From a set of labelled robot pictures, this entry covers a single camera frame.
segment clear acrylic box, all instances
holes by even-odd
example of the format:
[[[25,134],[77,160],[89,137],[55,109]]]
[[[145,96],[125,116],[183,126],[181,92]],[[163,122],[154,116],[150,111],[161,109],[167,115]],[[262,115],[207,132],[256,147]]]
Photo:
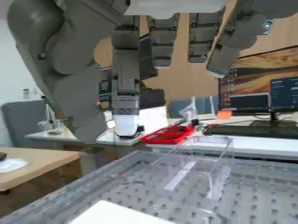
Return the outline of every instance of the clear acrylic box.
[[[218,156],[208,157],[195,150],[196,143],[218,148]],[[161,197],[212,211],[232,163],[231,138],[190,137],[151,163],[155,169],[163,169],[165,172],[158,188]]]

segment monitor screen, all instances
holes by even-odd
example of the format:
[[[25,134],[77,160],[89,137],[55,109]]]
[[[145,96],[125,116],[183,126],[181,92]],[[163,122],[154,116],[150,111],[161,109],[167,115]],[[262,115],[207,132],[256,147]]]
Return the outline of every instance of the monitor screen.
[[[298,77],[298,46],[238,58],[219,80],[220,110],[247,113],[284,109],[272,106],[271,80],[292,77]]]
[[[298,77],[271,80],[272,111],[298,110]]]

